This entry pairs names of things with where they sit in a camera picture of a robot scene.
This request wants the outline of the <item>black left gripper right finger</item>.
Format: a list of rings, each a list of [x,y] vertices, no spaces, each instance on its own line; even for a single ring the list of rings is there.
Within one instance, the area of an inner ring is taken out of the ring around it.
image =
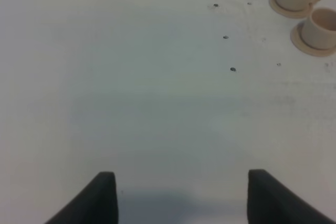
[[[335,223],[264,169],[248,172],[248,223]]]

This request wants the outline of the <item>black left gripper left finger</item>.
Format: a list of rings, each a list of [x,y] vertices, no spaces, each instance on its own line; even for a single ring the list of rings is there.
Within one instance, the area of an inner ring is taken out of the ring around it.
[[[119,222],[117,183],[113,172],[100,172],[49,224]]]

